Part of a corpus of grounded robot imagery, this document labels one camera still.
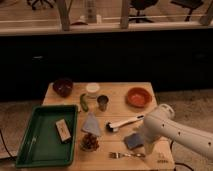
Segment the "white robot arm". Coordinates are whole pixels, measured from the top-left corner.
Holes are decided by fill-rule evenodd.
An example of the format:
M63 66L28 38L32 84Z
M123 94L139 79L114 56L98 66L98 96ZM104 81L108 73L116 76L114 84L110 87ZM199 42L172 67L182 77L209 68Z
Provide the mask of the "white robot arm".
M139 127L145 154L150 155L154 143L163 136L213 160L213 133L179 124L173 121L174 116L174 110L167 104L160 104L145 115Z

